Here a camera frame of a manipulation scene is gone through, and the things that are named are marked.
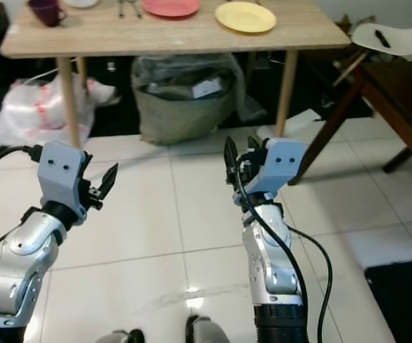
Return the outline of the white plastic bag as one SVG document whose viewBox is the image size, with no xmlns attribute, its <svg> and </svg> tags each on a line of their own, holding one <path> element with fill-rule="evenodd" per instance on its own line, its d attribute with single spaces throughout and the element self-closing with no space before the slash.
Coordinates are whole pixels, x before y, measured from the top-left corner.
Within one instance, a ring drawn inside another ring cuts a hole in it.
<svg viewBox="0 0 412 343">
<path fill-rule="evenodd" d="M 95 110 L 118 104 L 117 88 L 73 75 L 79 140 L 87 141 L 94 126 Z M 47 141 L 71 143 L 63 101 L 62 81 L 20 79 L 2 101 L 0 110 L 0 146 L 43 146 Z"/>
</svg>

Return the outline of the grey woven sack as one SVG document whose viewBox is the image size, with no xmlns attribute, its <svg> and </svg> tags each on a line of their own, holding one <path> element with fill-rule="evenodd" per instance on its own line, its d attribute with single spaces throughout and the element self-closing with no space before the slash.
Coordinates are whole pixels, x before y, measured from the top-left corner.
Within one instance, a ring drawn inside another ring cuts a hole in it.
<svg viewBox="0 0 412 343">
<path fill-rule="evenodd" d="M 222 78 L 223 90 L 200 99 L 192 87 Z M 143 141 L 154 146 L 200 138 L 243 105 L 243 72 L 231 53 L 137 56 L 131 85 Z"/>
</svg>

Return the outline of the light wooden table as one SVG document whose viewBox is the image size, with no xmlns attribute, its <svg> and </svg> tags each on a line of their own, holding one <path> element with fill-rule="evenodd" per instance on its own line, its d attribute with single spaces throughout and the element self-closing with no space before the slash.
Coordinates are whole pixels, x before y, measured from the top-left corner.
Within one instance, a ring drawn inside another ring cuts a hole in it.
<svg viewBox="0 0 412 343">
<path fill-rule="evenodd" d="M 53 58 L 62 76 L 63 101 L 72 146 L 79 140 L 72 62 L 83 66 L 88 56 L 148 56 L 283 50 L 285 66 L 277 121 L 279 137 L 285 123 L 301 50 L 343 48 L 350 39 L 312 0 L 259 0 L 278 23 L 261 34 L 246 34 L 220 25 L 215 10 L 230 0 L 200 0 L 188 19 L 158 19 L 153 14 L 125 21 L 112 16 L 117 0 L 102 0 L 91 9 L 69 9 L 64 26 L 45 27 L 26 14 L 11 24 L 0 48 L 11 59 Z"/>
</svg>

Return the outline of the pink plate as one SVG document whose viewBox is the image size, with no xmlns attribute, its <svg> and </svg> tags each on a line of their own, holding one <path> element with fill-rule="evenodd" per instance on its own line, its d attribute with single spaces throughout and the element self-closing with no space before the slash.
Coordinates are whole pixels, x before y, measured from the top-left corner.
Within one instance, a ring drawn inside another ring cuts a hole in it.
<svg viewBox="0 0 412 343">
<path fill-rule="evenodd" d="M 179 19 L 195 14 L 200 8 L 200 0 L 142 0 L 142 7 L 155 16 Z"/>
</svg>

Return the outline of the grey robot foot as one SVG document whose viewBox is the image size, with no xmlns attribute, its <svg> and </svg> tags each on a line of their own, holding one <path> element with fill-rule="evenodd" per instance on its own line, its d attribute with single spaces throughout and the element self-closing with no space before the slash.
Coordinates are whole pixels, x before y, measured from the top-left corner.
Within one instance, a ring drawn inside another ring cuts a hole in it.
<svg viewBox="0 0 412 343">
<path fill-rule="evenodd" d="M 102 343 L 146 343 L 146 337 L 141 329 L 115 330 Z"/>
<path fill-rule="evenodd" d="M 231 340 L 209 317 L 193 314 L 185 324 L 185 343 L 231 343 Z"/>
</svg>

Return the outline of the small black object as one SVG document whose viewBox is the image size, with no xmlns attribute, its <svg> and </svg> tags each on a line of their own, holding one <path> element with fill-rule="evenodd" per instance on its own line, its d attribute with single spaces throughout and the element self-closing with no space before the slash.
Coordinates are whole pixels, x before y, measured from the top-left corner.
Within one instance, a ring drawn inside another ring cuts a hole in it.
<svg viewBox="0 0 412 343">
<path fill-rule="evenodd" d="M 389 41 L 387 40 L 385 35 L 383 35 L 382 31 L 376 29 L 375 30 L 375 37 L 377 38 L 377 41 L 379 42 L 380 46 L 382 46 L 383 48 L 386 48 L 386 49 L 391 48 L 391 45 L 390 45 Z"/>
</svg>

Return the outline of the small white floor box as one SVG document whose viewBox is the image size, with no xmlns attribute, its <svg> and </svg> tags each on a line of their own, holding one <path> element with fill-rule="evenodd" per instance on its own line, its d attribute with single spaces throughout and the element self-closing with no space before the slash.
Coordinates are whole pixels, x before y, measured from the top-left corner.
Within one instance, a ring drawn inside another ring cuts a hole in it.
<svg viewBox="0 0 412 343">
<path fill-rule="evenodd" d="M 255 133 L 258 141 L 279 137 L 277 125 L 260 125 L 255 128 Z"/>
</svg>

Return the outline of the yellow plate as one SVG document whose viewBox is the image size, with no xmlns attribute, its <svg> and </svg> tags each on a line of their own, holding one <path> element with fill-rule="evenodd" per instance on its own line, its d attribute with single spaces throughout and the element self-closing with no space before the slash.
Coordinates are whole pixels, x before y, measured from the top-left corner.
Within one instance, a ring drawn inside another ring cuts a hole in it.
<svg viewBox="0 0 412 343">
<path fill-rule="evenodd" d="M 261 34 L 277 26 L 275 14 L 261 4 L 251 2 L 227 2 L 215 10 L 215 18 L 220 23 L 238 32 Z"/>
</svg>

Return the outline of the white plastic chair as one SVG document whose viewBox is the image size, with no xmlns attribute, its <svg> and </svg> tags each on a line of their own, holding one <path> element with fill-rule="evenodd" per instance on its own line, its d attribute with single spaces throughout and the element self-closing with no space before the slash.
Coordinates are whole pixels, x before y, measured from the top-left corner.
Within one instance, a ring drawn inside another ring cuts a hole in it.
<svg viewBox="0 0 412 343">
<path fill-rule="evenodd" d="M 375 30 L 378 29 L 383 32 L 383 35 L 389 41 L 391 48 L 386 49 L 380 46 L 378 39 L 375 37 Z M 400 27 L 392 27 L 379 25 L 376 23 L 364 23 L 354 26 L 352 34 L 350 34 L 352 42 L 363 48 L 362 52 L 347 65 L 347 67 L 340 73 L 340 76 L 333 82 L 336 87 L 344 79 L 347 78 L 357 65 L 366 60 L 367 56 L 373 51 L 382 52 L 392 56 L 399 56 L 399 58 L 406 58 L 412 60 L 412 27 L 409 29 L 400 29 Z"/>
</svg>

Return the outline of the grey left robot foot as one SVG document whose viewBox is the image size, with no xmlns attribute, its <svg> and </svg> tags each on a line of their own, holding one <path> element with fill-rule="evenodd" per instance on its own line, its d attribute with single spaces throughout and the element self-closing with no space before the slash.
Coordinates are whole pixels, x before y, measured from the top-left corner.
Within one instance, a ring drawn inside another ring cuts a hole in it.
<svg viewBox="0 0 412 343">
<path fill-rule="evenodd" d="M 141 329 L 115 330 L 102 343 L 146 343 L 146 337 Z"/>
</svg>

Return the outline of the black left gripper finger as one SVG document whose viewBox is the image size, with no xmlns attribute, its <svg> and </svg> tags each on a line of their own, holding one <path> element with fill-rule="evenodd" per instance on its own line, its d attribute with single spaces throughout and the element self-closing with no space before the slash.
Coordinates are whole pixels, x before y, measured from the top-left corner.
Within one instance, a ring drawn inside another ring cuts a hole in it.
<svg viewBox="0 0 412 343">
<path fill-rule="evenodd" d="M 114 164 L 114 166 L 111 166 L 102 177 L 102 182 L 100 186 L 97 187 L 97 198 L 101 202 L 103 202 L 108 193 L 111 192 L 112 187 L 117 180 L 118 171 L 119 165 Z"/>
</svg>

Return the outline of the dark brown wooden table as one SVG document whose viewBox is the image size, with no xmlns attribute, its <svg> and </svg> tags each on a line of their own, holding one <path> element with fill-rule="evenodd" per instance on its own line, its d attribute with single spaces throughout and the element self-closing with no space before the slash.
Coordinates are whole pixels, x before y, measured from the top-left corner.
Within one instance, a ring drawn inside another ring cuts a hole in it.
<svg viewBox="0 0 412 343">
<path fill-rule="evenodd" d="M 406 145 L 382 167 L 383 172 L 393 172 L 412 156 L 412 61 L 366 63 L 357 66 L 353 84 L 311 141 L 298 174 L 288 182 L 289 186 L 300 183 L 308 167 L 346 120 L 347 110 L 360 96 L 370 102 Z"/>
</svg>

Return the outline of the grey right robot foot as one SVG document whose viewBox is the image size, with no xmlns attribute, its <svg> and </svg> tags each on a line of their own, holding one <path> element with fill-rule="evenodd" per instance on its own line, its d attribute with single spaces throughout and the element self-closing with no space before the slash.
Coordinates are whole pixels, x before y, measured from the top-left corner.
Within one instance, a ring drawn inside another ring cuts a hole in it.
<svg viewBox="0 0 412 343">
<path fill-rule="evenodd" d="M 209 317 L 193 314 L 185 324 L 185 343 L 231 343 L 231 340 Z"/>
</svg>

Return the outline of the black floor mat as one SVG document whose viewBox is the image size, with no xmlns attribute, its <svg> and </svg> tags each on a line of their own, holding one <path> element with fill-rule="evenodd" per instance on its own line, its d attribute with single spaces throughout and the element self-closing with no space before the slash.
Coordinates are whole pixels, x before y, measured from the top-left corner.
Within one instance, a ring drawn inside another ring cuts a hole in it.
<svg viewBox="0 0 412 343">
<path fill-rule="evenodd" d="M 412 343 L 412 261 L 371 266 L 364 278 L 393 340 Z"/>
</svg>

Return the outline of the white bowl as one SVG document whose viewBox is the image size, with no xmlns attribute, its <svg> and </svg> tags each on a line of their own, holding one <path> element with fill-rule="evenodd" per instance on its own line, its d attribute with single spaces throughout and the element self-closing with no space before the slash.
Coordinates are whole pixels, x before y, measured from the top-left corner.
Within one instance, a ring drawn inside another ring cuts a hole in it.
<svg viewBox="0 0 412 343">
<path fill-rule="evenodd" d="M 100 3 L 100 1 L 101 0 L 62 0 L 63 3 L 72 9 L 91 9 Z"/>
</svg>

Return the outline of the purple mug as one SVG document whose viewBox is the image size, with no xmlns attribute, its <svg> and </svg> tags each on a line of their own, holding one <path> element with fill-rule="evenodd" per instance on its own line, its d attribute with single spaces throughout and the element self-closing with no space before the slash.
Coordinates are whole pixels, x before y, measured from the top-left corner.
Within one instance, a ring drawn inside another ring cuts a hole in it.
<svg viewBox="0 0 412 343">
<path fill-rule="evenodd" d="M 56 27 L 68 17 L 59 0 L 27 0 L 34 16 L 46 27 Z"/>
</svg>

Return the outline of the small white carton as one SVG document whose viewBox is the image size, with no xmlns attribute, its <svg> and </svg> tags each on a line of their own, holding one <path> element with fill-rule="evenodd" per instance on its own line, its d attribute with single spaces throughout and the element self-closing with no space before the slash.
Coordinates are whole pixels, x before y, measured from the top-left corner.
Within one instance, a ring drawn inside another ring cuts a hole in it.
<svg viewBox="0 0 412 343">
<path fill-rule="evenodd" d="M 216 92 L 219 92 L 220 94 L 222 90 L 222 78 L 215 77 L 211 79 L 203 79 L 203 81 L 196 83 L 196 85 L 192 87 L 192 98 L 196 100 L 204 96 L 216 94 Z"/>
</svg>

